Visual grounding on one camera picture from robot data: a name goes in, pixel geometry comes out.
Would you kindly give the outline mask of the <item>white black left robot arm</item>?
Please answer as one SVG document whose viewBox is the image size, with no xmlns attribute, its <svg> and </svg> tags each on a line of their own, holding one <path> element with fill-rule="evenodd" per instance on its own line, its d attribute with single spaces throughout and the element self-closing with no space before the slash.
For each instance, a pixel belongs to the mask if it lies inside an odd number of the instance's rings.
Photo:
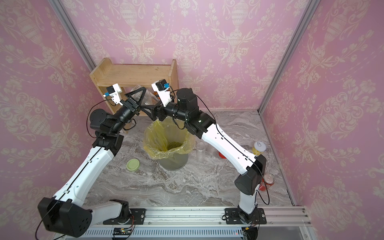
<svg viewBox="0 0 384 240">
<path fill-rule="evenodd" d="M 108 219 L 126 222 L 130 219 L 129 204 L 111 200 L 90 209 L 84 209 L 85 198 L 105 166 L 119 152 L 124 137 L 120 131 L 142 109 L 146 88 L 142 87 L 120 98 L 117 90 L 108 96 L 120 106 L 115 114 L 96 109 L 91 114 L 90 128 L 96 138 L 89 154 L 72 177 L 51 198 L 42 198 L 38 204 L 41 216 L 39 226 L 61 237 L 80 237 L 90 226 Z"/>
</svg>

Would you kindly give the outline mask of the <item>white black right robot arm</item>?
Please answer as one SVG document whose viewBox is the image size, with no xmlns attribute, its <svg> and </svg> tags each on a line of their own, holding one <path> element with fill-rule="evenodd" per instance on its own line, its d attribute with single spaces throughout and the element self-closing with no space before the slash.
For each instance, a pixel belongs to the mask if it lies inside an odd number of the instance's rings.
<svg viewBox="0 0 384 240">
<path fill-rule="evenodd" d="M 229 137 L 219 126 L 216 119 L 201 111 L 201 100 L 192 89 L 177 90 L 177 102 L 164 104 L 162 100 L 156 105 L 142 105 L 141 110 L 153 121 L 163 121 L 171 117 L 184 122 L 188 132 L 214 147 L 238 171 L 235 186 L 241 193 L 238 205 L 239 218 L 245 224 L 253 223 L 261 217 L 257 207 L 257 193 L 264 178 L 267 160 L 244 149 Z"/>
</svg>

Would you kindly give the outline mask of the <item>green-lidded clear jar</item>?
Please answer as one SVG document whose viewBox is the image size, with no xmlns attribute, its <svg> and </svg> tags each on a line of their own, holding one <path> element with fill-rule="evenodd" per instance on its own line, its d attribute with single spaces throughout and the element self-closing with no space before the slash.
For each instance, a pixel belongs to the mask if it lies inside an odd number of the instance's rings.
<svg viewBox="0 0 384 240">
<path fill-rule="evenodd" d="M 135 102 L 139 102 L 142 94 L 143 91 L 136 92 L 131 95 L 131 98 Z M 150 89 L 146 88 L 146 92 L 144 93 L 144 96 L 142 98 L 141 105 L 156 105 L 157 102 L 158 98 L 150 91 Z"/>
</svg>

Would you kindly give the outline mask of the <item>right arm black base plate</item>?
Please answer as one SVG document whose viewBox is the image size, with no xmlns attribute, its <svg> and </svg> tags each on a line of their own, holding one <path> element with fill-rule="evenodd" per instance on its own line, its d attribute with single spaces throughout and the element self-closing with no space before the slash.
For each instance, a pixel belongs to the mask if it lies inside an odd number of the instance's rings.
<svg viewBox="0 0 384 240">
<path fill-rule="evenodd" d="M 227 225 L 265 225 L 267 223 L 264 209 L 255 208 L 251 214 L 247 214 L 240 208 L 226 208 L 222 220 Z"/>
</svg>

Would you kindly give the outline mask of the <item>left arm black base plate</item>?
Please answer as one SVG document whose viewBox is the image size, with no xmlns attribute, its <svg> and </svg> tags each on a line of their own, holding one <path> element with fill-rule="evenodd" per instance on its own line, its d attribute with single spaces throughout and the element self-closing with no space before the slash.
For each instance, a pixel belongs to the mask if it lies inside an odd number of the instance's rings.
<svg viewBox="0 0 384 240">
<path fill-rule="evenodd" d="M 109 219 L 103 221 L 104 225 L 143 225 L 146 217 L 146 209 L 144 208 L 133 208 L 130 209 L 129 216 L 123 219 Z"/>
</svg>

